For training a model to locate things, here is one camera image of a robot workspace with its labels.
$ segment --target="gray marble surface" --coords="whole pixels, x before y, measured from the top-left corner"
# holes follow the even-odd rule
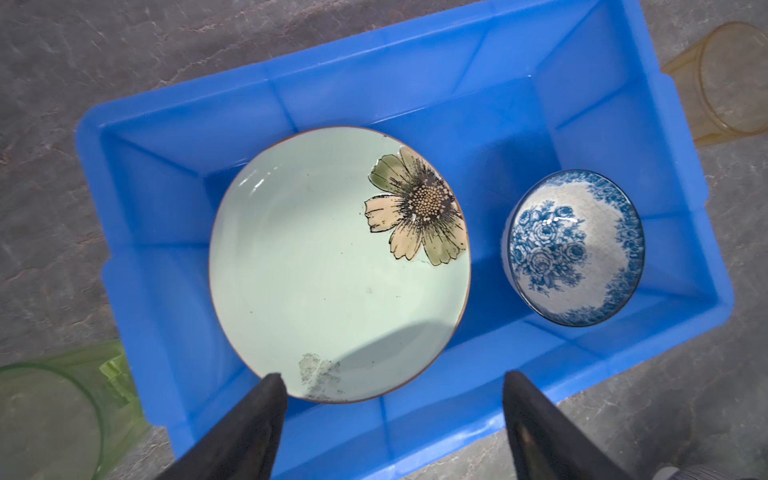
[[[0,365],[114,338],[108,258],[74,150],[90,106],[262,61],[468,0],[0,0]],[[641,0],[661,62],[766,0]],[[620,466],[711,462],[768,478],[768,137],[700,151],[737,295],[725,326],[565,400]],[[112,473],[172,461],[154,429]],[[502,433],[410,478],[511,478]]]

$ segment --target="ceramic plate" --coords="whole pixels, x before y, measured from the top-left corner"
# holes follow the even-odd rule
[[[396,389],[445,348],[469,289],[469,245],[448,184],[376,131],[289,137],[230,186],[210,242],[219,321],[288,393],[356,402]]]
[[[504,268],[533,310],[566,326],[605,321],[632,297],[645,239],[637,211],[607,178],[566,170],[520,200],[502,239]]]

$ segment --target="ceramic bowl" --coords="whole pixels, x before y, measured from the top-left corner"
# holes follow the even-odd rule
[[[232,347],[288,393],[358,402],[439,355],[464,311],[469,243],[451,188],[377,131],[328,127],[254,158],[227,191],[210,288]]]
[[[637,211],[613,182],[566,170],[536,184],[507,220],[504,269],[544,318],[590,326],[632,297],[643,272],[645,239]]]

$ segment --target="blue plastic bin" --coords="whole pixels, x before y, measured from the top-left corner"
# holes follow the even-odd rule
[[[112,253],[104,283],[144,410],[177,455],[258,382],[210,301],[223,193],[273,142],[338,124],[400,138],[445,175],[466,215],[472,289],[447,350],[407,386],[353,405],[291,399],[275,478],[397,478],[501,429],[507,370],[557,402],[729,316],[707,185],[637,2],[475,3],[83,118],[78,152]],[[615,181],[647,235],[634,298],[583,329],[533,313],[499,258],[515,203],[566,168]]]

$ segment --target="blue floral border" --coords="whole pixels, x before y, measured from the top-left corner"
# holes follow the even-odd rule
[[[535,310],[543,317],[561,325],[590,326],[612,317],[634,294],[643,273],[645,236],[640,217],[627,195],[616,184],[595,172],[588,170],[562,171],[545,178],[532,190],[544,186],[559,187],[577,182],[588,183],[588,190],[595,200],[603,201],[622,213],[622,218],[617,221],[616,241],[621,243],[629,263],[626,268],[619,270],[606,286],[605,300],[602,306],[584,306],[564,313],[553,313],[541,307],[537,307]]]

